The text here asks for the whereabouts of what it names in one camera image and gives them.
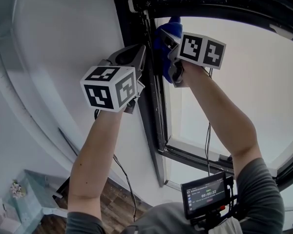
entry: wooden floor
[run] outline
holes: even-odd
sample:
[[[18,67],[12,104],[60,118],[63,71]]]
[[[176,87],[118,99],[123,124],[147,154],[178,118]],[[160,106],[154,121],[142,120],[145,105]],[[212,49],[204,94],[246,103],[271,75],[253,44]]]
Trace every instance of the wooden floor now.
[[[67,209],[68,186],[61,193],[63,198],[56,199],[57,204],[64,209]],[[149,208],[149,205],[137,201],[136,219],[140,218]],[[105,184],[101,195],[101,212],[103,227],[108,234],[118,234],[126,226],[133,222],[133,202],[130,193],[108,180]],[[63,234],[66,228],[66,218],[45,215],[41,221],[41,225],[33,232],[34,234]]]

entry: small display screen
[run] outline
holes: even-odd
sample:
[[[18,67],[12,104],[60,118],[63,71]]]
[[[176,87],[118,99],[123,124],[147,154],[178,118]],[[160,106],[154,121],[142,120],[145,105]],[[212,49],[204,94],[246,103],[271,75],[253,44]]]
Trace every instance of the small display screen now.
[[[188,198],[188,209],[195,211],[219,200],[226,198],[224,180],[218,179],[204,185],[186,190]]]

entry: forearm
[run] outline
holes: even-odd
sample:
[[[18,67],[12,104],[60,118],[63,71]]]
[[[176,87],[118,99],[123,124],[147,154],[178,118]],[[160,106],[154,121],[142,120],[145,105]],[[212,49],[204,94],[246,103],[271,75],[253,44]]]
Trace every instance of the forearm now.
[[[191,88],[220,141],[232,155],[257,145],[251,120],[226,96],[206,72],[183,61],[183,79]]]
[[[100,197],[111,167],[122,111],[101,111],[71,172],[69,193]]]

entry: blue glove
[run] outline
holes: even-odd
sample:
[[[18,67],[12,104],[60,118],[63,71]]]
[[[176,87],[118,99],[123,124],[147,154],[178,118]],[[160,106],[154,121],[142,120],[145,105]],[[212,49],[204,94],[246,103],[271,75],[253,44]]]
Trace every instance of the blue glove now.
[[[155,31],[155,39],[154,39],[154,49],[160,51],[160,58],[162,60],[163,65],[163,76],[165,79],[172,83],[169,75],[168,70],[170,68],[170,60],[167,58],[167,55],[170,52],[170,49],[163,43],[161,37],[160,37],[160,31],[161,29],[165,30],[168,33],[171,33],[172,35],[181,38],[182,34],[182,24],[180,17],[172,17],[170,18],[168,23],[165,23],[161,26],[159,26]]]

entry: window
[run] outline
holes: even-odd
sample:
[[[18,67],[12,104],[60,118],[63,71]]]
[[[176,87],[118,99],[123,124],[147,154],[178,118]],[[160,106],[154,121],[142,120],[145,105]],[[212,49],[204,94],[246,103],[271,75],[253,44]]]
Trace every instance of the window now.
[[[139,108],[160,185],[167,180],[164,157],[207,171],[208,121],[189,88],[176,89],[162,78],[152,49],[156,27],[176,15],[183,17],[184,31],[227,44],[222,68],[213,72],[213,79],[255,124],[261,152],[279,189],[291,185],[293,0],[131,2],[136,13],[128,12],[127,0],[115,0],[125,45],[148,46],[142,77],[146,88]],[[214,132],[209,159],[212,173],[233,174],[229,153]]]

